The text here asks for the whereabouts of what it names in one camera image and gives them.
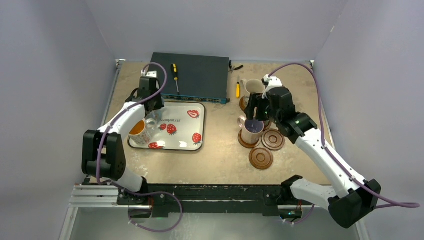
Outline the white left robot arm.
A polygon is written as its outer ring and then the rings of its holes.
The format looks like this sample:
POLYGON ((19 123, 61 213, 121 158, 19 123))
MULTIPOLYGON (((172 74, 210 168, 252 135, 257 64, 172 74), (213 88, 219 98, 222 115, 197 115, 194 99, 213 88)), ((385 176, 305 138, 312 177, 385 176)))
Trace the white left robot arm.
POLYGON ((148 183, 127 167, 124 139, 149 113, 164 107, 162 89, 157 78, 142 76, 122 109, 104 126, 83 135, 82 172, 95 177, 99 185, 112 184, 127 190, 138 205, 149 199, 148 183))

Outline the purple interior mug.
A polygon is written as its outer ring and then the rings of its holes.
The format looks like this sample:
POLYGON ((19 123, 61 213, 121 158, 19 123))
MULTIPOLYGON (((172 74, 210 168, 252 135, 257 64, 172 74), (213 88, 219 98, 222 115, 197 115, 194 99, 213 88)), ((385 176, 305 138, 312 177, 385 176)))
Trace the purple interior mug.
POLYGON ((252 133, 264 131, 263 121, 259 121, 256 119, 248 120, 245 116, 240 116, 237 119, 237 124, 239 125, 240 130, 245 129, 252 133))

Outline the wooden coaster front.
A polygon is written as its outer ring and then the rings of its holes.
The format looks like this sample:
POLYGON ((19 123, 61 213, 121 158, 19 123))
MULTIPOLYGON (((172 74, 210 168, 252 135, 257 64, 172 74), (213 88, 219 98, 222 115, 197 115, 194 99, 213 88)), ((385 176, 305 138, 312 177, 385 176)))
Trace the wooden coaster front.
POLYGON ((249 152, 248 156, 250 164, 258 170, 266 170, 271 167, 274 162, 272 152, 263 147, 255 147, 249 152))

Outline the cream floral mug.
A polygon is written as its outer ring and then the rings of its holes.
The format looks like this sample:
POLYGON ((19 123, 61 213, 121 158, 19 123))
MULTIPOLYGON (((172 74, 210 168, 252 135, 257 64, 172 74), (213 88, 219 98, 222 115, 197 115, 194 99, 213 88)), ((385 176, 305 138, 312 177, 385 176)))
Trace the cream floral mug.
POLYGON ((265 90, 265 86, 259 79, 242 79, 240 83, 242 85, 244 93, 244 103, 246 105, 249 103, 249 98, 251 94, 261 94, 265 90))

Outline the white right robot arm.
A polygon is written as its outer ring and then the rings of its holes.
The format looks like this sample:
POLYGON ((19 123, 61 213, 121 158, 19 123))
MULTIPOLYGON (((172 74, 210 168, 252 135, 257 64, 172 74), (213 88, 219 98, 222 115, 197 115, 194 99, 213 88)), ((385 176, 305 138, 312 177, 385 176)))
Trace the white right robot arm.
POLYGON ((332 148, 313 119, 298 112, 285 87, 250 94, 244 109, 248 120, 269 121, 301 149, 330 181, 330 186, 312 183, 301 176, 284 181, 280 196, 288 204, 307 201, 328 210, 332 219, 348 229, 377 207, 382 187, 353 170, 332 148))

